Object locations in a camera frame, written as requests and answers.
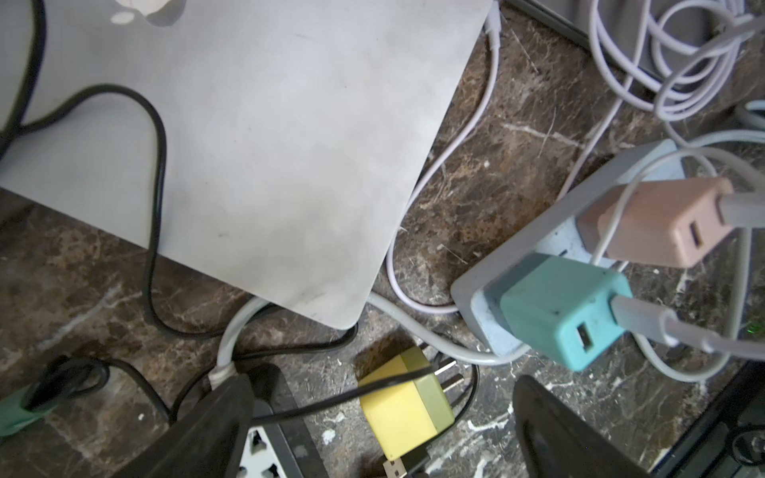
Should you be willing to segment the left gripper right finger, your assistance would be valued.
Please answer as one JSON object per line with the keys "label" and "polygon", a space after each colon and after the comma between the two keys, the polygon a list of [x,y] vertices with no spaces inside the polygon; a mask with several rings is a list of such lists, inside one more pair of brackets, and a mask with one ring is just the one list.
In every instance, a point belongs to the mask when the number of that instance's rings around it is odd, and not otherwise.
{"label": "left gripper right finger", "polygon": [[533,376],[513,390],[515,429],[531,477],[643,477],[645,469],[603,438]]}

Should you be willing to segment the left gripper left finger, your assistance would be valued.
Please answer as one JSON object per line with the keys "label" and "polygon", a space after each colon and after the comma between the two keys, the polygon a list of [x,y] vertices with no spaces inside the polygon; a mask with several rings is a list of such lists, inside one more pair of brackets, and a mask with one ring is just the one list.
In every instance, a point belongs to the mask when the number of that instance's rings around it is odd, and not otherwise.
{"label": "left gripper left finger", "polygon": [[118,477],[235,477],[253,416],[248,378],[229,378]]}

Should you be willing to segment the black power strip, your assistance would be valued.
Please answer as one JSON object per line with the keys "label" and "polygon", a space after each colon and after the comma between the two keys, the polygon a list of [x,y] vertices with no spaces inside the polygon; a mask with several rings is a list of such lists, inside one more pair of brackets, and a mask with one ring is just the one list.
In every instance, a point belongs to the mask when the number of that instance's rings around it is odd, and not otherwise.
{"label": "black power strip", "polygon": [[[297,406],[274,364],[257,364],[247,372],[255,395],[254,415],[271,415]],[[329,476],[305,422],[289,420],[248,430],[240,459],[240,477]]]}

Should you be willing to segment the green charger plug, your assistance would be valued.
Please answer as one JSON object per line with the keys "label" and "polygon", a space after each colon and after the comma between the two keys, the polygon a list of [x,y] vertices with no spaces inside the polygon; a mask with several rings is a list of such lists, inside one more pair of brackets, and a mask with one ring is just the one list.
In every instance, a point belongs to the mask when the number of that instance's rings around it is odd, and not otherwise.
{"label": "green charger plug", "polygon": [[485,295],[500,327],[530,349],[581,372],[625,332],[611,300],[631,298],[633,292],[619,271],[532,253],[490,284]]}

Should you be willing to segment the yellow charger plug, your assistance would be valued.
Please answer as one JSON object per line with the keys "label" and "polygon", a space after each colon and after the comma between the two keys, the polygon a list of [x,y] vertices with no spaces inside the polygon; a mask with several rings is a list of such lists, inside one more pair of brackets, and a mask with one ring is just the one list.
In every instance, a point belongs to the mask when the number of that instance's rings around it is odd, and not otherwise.
{"label": "yellow charger plug", "polygon": [[456,360],[438,358],[431,374],[360,398],[365,418],[387,460],[394,461],[438,437],[456,422],[439,375]]}

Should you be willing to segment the light blue power strip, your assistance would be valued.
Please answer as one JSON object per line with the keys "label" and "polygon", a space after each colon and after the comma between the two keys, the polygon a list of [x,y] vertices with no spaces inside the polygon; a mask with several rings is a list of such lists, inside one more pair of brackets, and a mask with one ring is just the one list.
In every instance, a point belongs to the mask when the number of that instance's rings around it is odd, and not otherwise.
{"label": "light blue power strip", "polygon": [[483,346],[501,358],[524,355],[523,343],[498,322],[498,295],[491,291],[492,285],[532,253],[589,262],[591,254],[577,230],[576,218],[613,187],[629,183],[648,163],[676,150],[673,141],[664,139],[622,151],[451,285],[454,304]]}

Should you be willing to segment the pink charger on blue strip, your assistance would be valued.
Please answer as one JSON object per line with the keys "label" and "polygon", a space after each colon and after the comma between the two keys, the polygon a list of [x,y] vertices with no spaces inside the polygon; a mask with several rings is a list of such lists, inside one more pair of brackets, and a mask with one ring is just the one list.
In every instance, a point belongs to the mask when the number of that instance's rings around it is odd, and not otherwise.
{"label": "pink charger on blue strip", "polygon": [[724,177],[643,181],[627,203],[605,257],[689,268],[725,239],[718,199],[733,193]]}

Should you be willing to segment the white laptop centre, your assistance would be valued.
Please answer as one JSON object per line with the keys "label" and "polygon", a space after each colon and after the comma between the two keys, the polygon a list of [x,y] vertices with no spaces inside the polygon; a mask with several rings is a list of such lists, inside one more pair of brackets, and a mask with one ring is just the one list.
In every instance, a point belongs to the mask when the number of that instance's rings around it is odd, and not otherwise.
{"label": "white laptop centre", "polygon": [[356,324],[489,13],[486,1],[50,1],[30,120],[85,87],[167,130],[163,256]]}

